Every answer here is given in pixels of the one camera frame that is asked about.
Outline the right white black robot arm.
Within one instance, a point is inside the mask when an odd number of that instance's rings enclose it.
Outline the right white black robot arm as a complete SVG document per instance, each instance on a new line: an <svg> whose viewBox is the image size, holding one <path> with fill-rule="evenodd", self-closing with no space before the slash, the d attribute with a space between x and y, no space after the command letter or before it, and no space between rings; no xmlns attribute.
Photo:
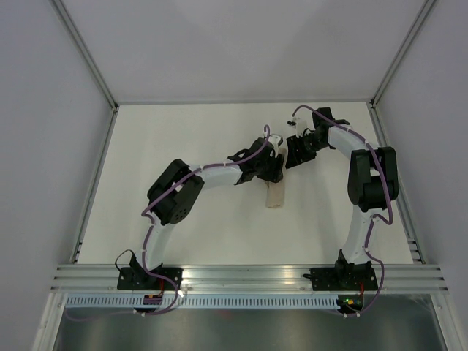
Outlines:
<svg viewBox="0 0 468 351"><path fill-rule="evenodd" d="M313 126L292 115L287 123L295 134L287 139L287 169L312 161L325 148L340 151L349 161L347 194L353 205L350 229L332 268L312 268L304 278L315 291L379 289L369 251L376 220L393 223L391 203L399 195L396 152L374 147L345 119L335 119L331 109L312 110Z"/></svg>

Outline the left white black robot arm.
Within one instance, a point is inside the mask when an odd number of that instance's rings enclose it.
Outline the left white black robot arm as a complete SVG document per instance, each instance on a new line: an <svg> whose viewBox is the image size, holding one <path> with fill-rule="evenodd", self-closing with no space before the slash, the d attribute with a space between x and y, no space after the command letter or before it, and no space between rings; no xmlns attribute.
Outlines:
<svg viewBox="0 0 468 351"><path fill-rule="evenodd" d="M280 135L259 138L250 148L211 165L188 165L173 160L147 192L149 204L142 216L150 220L140 254L130 261L132 280L150 290L159 283L165 249L175 226L192 210L200 193L219 186L236 186L258 178L278 183L283 179L284 155Z"/></svg>

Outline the beige cloth napkin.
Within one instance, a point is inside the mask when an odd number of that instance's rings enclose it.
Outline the beige cloth napkin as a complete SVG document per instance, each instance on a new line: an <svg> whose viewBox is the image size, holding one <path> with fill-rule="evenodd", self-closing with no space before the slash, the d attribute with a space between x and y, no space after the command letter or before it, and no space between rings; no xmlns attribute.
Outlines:
<svg viewBox="0 0 468 351"><path fill-rule="evenodd" d="M287 157L287 149L280 148L279 156L283 156L283 161L281 163L280 170L282 172L282 180L277 183L274 182L265 182L267 195L265 206L266 208L281 208L284 205L285 197L285 183L284 183L284 161Z"/></svg>

